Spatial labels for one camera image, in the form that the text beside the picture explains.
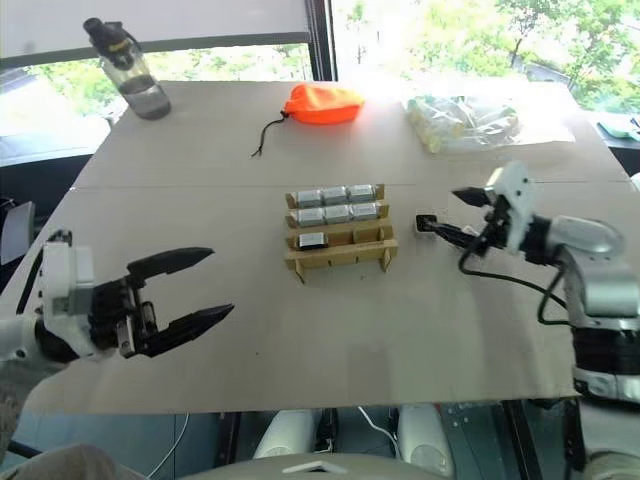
white table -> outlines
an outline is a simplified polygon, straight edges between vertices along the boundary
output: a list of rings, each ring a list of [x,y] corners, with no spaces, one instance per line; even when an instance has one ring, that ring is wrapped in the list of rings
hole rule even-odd
[[[210,246],[216,255],[152,280],[145,297],[164,325],[219,303],[236,309],[155,359],[76,362],[28,406],[167,413],[570,395],[570,334],[536,323],[539,296],[460,274],[460,251],[415,239],[412,221],[422,211],[480,226],[481,212],[448,191],[482,185],[504,161],[492,157],[510,155],[545,180],[536,185],[538,212],[606,219],[627,236],[640,271],[637,194],[586,120],[568,113],[576,144],[436,158],[398,104],[370,100],[353,125],[273,127],[265,155],[249,159],[289,88],[171,84],[171,115],[143,122],[127,114],[118,124],[7,287],[0,312],[14,305],[36,250],[60,226],[91,245],[98,281],[162,250]],[[232,92],[245,102],[236,111],[228,110]],[[376,263],[311,270],[302,285],[283,261],[284,193],[355,182],[387,184],[398,257],[387,274]],[[483,268],[544,284],[553,273],[502,252]]]

robotic arm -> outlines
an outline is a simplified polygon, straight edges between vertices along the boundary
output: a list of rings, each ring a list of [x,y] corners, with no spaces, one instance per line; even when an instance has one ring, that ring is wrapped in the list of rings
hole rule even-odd
[[[171,250],[130,263],[129,274],[118,280],[94,285],[90,249],[72,246],[71,232],[52,235],[29,272],[16,315],[0,321],[0,463],[27,396],[46,377],[73,360],[99,361],[114,349],[125,358],[155,357],[221,322],[233,304],[191,313],[160,331],[153,304],[140,295],[147,279],[186,269],[212,253]],[[25,313],[38,278],[41,304]]]
[[[429,225],[465,248],[463,272],[469,255],[484,256],[490,247],[523,252],[531,263],[558,269],[538,318],[544,324],[568,325],[573,336],[574,387],[583,397],[572,403],[575,408],[568,415],[569,462],[582,470],[595,459],[601,464],[602,455],[640,457],[640,289],[623,259],[620,232],[599,221],[535,215],[531,180],[517,162],[497,169],[484,188],[453,193],[469,205],[489,207],[477,236],[452,225]],[[568,321],[544,321],[544,307],[561,278]]]

water bottle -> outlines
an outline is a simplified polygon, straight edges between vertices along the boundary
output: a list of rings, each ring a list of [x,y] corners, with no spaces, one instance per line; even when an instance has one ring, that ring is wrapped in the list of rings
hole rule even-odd
[[[90,18],[83,24],[100,54],[100,66],[140,118],[155,120],[171,110],[167,95],[149,73],[138,42],[121,22]]]

silver battery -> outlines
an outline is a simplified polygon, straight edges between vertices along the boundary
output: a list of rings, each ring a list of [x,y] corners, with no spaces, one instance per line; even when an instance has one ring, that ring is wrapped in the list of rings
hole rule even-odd
[[[342,205],[347,203],[347,187],[329,187],[322,189],[322,199],[325,205]]]
[[[324,225],[324,208],[307,208],[296,212],[296,220],[301,227]]]
[[[298,235],[298,248],[300,250],[313,250],[324,248],[329,245],[327,236],[323,232],[301,233]]]
[[[373,202],[376,190],[373,185],[351,185],[349,187],[349,201],[351,203]]]
[[[296,202],[300,208],[322,206],[322,192],[320,190],[305,190],[296,193]]]
[[[349,205],[324,207],[324,218],[327,223],[347,223],[351,220]]]
[[[351,215],[356,222],[375,220],[378,218],[378,203],[354,203],[351,205]]]

plastic bag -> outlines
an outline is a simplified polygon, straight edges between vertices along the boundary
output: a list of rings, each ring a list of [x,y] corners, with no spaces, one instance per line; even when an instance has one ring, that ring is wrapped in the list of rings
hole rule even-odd
[[[515,99],[421,95],[406,104],[409,120],[431,153],[490,150],[505,145],[575,141],[552,115]]]

